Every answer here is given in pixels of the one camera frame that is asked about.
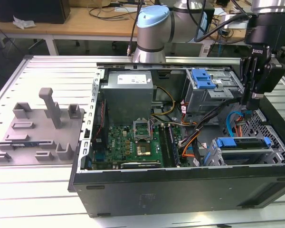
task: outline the motherboard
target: motherboard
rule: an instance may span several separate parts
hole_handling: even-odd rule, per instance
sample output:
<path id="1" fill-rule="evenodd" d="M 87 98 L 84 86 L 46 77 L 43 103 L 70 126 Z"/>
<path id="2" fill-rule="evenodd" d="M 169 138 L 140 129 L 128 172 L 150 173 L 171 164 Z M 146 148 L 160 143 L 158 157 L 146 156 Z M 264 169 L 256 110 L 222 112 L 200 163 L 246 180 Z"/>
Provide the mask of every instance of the motherboard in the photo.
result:
<path id="1" fill-rule="evenodd" d="M 181 139 L 178 126 L 140 123 L 110 126 L 108 146 L 103 151 L 94 152 L 93 169 L 133 169 L 144 165 L 176 167 L 179 165 L 178 141 Z"/>

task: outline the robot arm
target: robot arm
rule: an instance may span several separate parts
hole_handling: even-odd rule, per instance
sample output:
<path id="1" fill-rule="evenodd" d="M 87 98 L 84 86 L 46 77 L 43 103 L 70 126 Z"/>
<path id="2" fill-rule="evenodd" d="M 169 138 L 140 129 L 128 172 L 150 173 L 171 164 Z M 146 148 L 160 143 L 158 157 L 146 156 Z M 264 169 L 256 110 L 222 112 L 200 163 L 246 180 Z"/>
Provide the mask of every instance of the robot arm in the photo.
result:
<path id="1" fill-rule="evenodd" d="M 241 100 L 248 110 L 256 110 L 264 93 L 270 93 L 285 73 L 272 53 L 285 45 L 285 0 L 254 0 L 245 43 L 248 57 L 241 59 L 241 80 L 245 87 Z"/>
<path id="2" fill-rule="evenodd" d="M 201 2 L 189 0 L 195 20 L 200 18 L 204 9 Z M 165 43 L 200 42 L 209 36 L 211 32 L 203 36 L 199 30 L 197 39 L 194 39 L 198 26 L 193 23 L 186 3 L 187 0 L 179 0 L 171 13 L 165 6 L 153 6 L 158 7 L 155 11 L 149 11 L 151 7 L 146 7 L 140 13 L 133 62 L 165 62 Z M 240 77 L 245 87 L 241 104 L 248 110 L 256 110 L 264 93 L 272 92 L 285 73 L 285 65 L 272 57 L 285 45 L 285 0 L 254 0 L 251 9 L 253 14 L 249 16 L 245 35 L 245 43 L 251 46 L 251 53 L 240 62 Z M 201 21 L 204 24 L 200 24 L 200 27 L 206 30 L 207 16 L 205 13 L 203 16 L 205 18 Z"/>

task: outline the floor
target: floor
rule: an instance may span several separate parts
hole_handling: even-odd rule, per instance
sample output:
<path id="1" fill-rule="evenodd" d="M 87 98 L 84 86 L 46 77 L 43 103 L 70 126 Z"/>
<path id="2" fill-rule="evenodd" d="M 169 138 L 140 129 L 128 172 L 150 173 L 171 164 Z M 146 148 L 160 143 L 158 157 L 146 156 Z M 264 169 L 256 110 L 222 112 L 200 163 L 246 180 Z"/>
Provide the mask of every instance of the floor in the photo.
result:
<path id="1" fill-rule="evenodd" d="M 89 41 L 90 52 L 86 54 L 84 42 L 81 40 L 80 46 L 77 47 L 73 40 L 57 40 L 57 47 L 60 55 L 92 55 L 92 56 L 124 56 L 126 54 L 127 42 L 117 42 L 117 49 L 112 49 L 110 41 Z M 24 53 L 29 54 L 28 48 L 33 45 L 33 40 L 16 39 L 14 43 Z M 171 56 L 171 44 L 166 45 L 166 56 Z M 219 46 L 216 45 L 210 57 L 218 57 Z M 174 56 L 198 57 L 200 53 L 200 45 L 197 44 L 177 44 L 176 53 Z M 48 49 L 45 43 L 36 47 L 33 50 L 34 55 L 48 55 Z M 220 49 L 220 57 L 242 57 L 248 54 L 248 48 L 245 46 L 223 46 Z M 12 75 L 18 64 L 23 59 L 23 55 L 11 45 L 7 40 L 5 48 L 0 50 L 0 90 Z M 285 64 L 285 57 L 279 58 L 281 63 Z"/>

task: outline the wooden desk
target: wooden desk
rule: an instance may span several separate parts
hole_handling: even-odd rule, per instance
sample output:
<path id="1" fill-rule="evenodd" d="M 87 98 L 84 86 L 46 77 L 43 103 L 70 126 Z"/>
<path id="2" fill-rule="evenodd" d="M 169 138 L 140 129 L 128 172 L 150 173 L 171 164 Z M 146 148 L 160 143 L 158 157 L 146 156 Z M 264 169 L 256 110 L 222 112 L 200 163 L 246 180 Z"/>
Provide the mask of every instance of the wooden desk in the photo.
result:
<path id="1" fill-rule="evenodd" d="M 247 6 L 244 2 L 239 2 L 241 6 Z M 225 11 L 229 11 L 233 3 L 229 3 Z M 122 12 L 101 12 L 99 16 L 110 17 L 123 14 Z M 9 38 L 36 38 L 44 39 L 47 43 L 50 55 L 58 55 L 55 39 L 76 39 L 76 40 L 109 40 L 109 41 L 129 41 L 133 27 L 133 19 L 129 15 L 128 20 L 106 21 L 92 17 L 87 8 L 71 8 L 70 15 L 64 24 L 36 23 L 34 28 L 24 30 L 17 28 L 12 23 L 0 22 L 0 28 Z M 235 30 L 232 40 L 243 38 L 245 31 Z M 134 31 L 133 40 L 136 41 L 137 29 Z M 214 41 L 206 39 L 203 44 L 200 56 L 206 56 Z"/>

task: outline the gray plastic block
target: gray plastic block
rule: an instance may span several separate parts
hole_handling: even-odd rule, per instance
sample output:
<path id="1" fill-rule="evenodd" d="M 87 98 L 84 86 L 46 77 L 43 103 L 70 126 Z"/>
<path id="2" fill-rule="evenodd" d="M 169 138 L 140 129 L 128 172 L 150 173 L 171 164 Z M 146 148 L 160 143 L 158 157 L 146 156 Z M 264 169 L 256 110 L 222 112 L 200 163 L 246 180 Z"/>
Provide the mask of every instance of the gray plastic block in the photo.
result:
<path id="1" fill-rule="evenodd" d="M 81 113 L 80 108 L 78 104 L 70 104 L 67 109 L 68 115 L 70 116 L 70 119 L 80 119 Z"/>
<path id="2" fill-rule="evenodd" d="M 11 156 L 9 156 L 6 152 L 0 152 L 0 162 L 8 162 L 9 159 L 11 159 Z"/>
<path id="3" fill-rule="evenodd" d="M 70 105 L 68 109 L 60 109 L 58 103 L 53 102 L 52 92 L 51 88 L 43 88 L 39 94 L 45 100 L 47 107 L 50 107 L 46 111 L 50 118 L 47 118 L 44 109 L 31 109 L 27 103 L 17 103 L 15 110 L 20 112 L 16 111 L 16 117 L 0 142 L 0 152 L 9 153 L 6 157 L 0 154 L 0 166 L 55 165 L 73 162 L 85 111 L 77 104 Z M 53 111 L 54 118 L 58 117 L 60 121 L 60 128 L 53 126 Z"/>
<path id="4" fill-rule="evenodd" d="M 41 149 L 56 149 L 56 143 L 53 140 L 49 140 L 49 143 L 40 143 Z"/>
<path id="5" fill-rule="evenodd" d="M 51 161 L 54 159 L 51 151 L 36 151 L 35 158 L 38 161 Z"/>
<path id="6" fill-rule="evenodd" d="M 13 113 L 18 119 L 28 119 L 27 112 L 31 112 L 31 108 L 28 103 L 16 103 Z"/>
<path id="7" fill-rule="evenodd" d="M 60 160 L 71 159 L 73 157 L 73 154 L 74 154 L 74 152 L 73 152 L 73 150 L 71 148 L 71 145 L 69 143 L 66 145 L 66 149 L 65 150 L 62 149 L 61 144 L 58 143 L 57 144 L 57 148 L 56 148 L 56 153 L 57 153 L 57 155 L 58 155 Z"/>
<path id="8" fill-rule="evenodd" d="M 56 113 L 59 114 L 59 117 L 61 117 L 61 110 L 59 108 L 58 102 L 54 102 L 55 108 L 56 108 Z M 44 110 L 44 113 L 46 114 L 47 118 L 51 118 L 48 109 Z"/>
<path id="9" fill-rule="evenodd" d="M 28 141 L 28 134 L 8 134 L 5 138 L 5 141 L 19 142 L 19 141 Z"/>
<path id="10" fill-rule="evenodd" d="M 60 114 L 55 107 L 52 94 L 53 94 L 52 88 L 41 88 L 39 91 L 39 97 L 44 100 L 44 103 L 47 106 L 48 114 L 53 121 L 54 127 L 58 129 L 61 126 Z"/>
<path id="11" fill-rule="evenodd" d="M 32 129 L 34 128 L 33 122 L 19 122 L 12 125 L 13 129 Z"/>
<path id="12" fill-rule="evenodd" d="M 11 146 L 11 144 L 6 144 L 6 145 L 0 145 L 0 150 L 1 151 L 9 151 L 9 150 L 14 150 L 14 147 Z"/>

